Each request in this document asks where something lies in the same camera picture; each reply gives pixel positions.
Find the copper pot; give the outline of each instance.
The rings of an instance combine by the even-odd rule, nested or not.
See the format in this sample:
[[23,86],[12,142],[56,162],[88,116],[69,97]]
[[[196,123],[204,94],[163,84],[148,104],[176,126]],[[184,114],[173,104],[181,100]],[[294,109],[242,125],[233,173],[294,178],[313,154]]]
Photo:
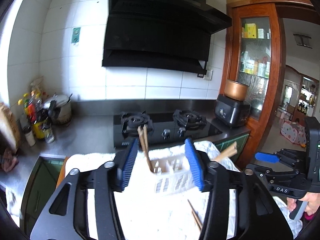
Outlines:
[[244,101],[248,88],[249,87],[247,85],[227,79],[226,86],[224,88],[224,94],[229,98],[238,101]]

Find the glass cabinet door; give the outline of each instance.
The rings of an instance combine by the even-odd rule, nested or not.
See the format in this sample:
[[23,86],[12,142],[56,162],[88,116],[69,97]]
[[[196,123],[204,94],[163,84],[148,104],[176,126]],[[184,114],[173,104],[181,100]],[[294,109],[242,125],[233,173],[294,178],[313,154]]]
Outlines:
[[243,18],[237,81],[249,86],[250,116],[259,119],[267,93],[271,63],[269,17]]

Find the hand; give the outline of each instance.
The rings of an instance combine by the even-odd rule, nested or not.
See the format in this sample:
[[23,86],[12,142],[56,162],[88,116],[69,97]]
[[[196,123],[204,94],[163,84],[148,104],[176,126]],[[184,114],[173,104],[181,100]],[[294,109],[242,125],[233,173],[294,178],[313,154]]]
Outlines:
[[[299,200],[308,201],[308,206],[304,211],[308,214],[308,216],[311,216],[317,212],[320,206],[320,193],[308,192],[302,199],[299,199]],[[288,209],[290,212],[292,212],[297,206],[296,199],[287,198],[287,201],[288,201]]]

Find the stove knob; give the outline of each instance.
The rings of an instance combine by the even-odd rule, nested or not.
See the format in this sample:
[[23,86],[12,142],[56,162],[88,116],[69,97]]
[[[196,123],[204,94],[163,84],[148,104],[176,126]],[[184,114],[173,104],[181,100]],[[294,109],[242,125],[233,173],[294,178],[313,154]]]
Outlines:
[[186,132],[186,129],[184,127],[180,127],[178,131],[179,137],[183,137],[185,132]]
[[169,129],[164,129],[163,133],[162,133],[162,137],[164,140],[169,139],[170,138],[170,130]]

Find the range hood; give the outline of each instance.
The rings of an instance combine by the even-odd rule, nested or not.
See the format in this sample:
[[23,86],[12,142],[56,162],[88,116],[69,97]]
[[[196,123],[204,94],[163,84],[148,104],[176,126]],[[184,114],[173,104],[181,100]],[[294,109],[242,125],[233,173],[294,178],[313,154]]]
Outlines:
[[211,35],[231,18],[205,0],[109,0],[104,67],[206,74]]

